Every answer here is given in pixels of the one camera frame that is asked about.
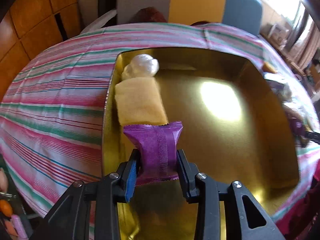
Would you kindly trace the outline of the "purple sachet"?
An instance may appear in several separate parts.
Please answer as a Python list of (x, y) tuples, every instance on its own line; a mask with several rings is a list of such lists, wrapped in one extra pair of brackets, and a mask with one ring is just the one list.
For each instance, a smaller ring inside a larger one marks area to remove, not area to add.
[(305, 136), (305, 126), (297, 118), (291, 118), (289, 120), (290, 128), (293, 134), (297, 136)]
[(176, 151), (182, 129), (180, 121), (161, 126), (124, 126), (123, 133), (141, 156), (138, 186), (178, 179)]

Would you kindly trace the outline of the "white cotton ball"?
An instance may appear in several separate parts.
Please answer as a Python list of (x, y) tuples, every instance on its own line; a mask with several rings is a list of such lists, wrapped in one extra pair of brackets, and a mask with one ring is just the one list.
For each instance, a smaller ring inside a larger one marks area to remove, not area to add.
[(124, 67), (121, 74), (122, 80), (135, 77), (153, 77), (159, 71), (159, 62), (149, 54), (135, 56), (128, 65)]

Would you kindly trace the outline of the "gold metal tray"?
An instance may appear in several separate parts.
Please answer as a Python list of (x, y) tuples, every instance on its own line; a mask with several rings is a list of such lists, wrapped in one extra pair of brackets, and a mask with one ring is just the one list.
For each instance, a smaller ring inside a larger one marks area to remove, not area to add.
[(137, 55), (159, 61), (155, 78), (170, 122), (181, 121), (178, 148), (201, 172), (238, 180), (272, 215), (299, 181), (295, 142), (277, 96), (244, 57), (197, 48), (151, 48), (120, 53), (105, 104), (103, 174), (126, 161), (134, 146), (118, 121), (114, 87)]

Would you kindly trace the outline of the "striped bed sheet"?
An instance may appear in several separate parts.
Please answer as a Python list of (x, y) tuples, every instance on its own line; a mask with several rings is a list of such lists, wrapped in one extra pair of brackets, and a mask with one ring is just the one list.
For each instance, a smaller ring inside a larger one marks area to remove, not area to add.
[[(289, 86), (289, 107), (319, 131), (304, 87), (268, 44), (244, 30), (222, 23), (133, 23), (81, 34), (31, 60), (1, 101), (1, 154), (17, 191), (39, 216), (73, 181), (92, 182), (102, 175), (103, 114), (116, 57), (158, 47), (232, 54), (248, 59), (259, 72), (264, 62), (272, 64)], [(276, 222), (307, 195), (319, 161), (316, 143), (294, 142), (299, 181), (271, 215)]]

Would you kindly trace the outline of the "grey yellow blue headboard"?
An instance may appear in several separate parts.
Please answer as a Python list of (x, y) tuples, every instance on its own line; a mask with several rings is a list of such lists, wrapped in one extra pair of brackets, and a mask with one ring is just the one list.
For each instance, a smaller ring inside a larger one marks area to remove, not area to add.
[(216, 22), (258, 35), (263, 16), (260, 0), (117, 0), (118, 23), (129, 23), (141, 9), (153, 7), (170, 23)]

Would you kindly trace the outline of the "dark red pillow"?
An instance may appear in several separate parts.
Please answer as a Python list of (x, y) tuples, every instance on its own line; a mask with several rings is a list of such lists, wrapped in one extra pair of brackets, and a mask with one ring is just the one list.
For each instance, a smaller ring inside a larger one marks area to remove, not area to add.
[(154, 7), (140, 9), (130, 23), (167, 23), (163, 14)]

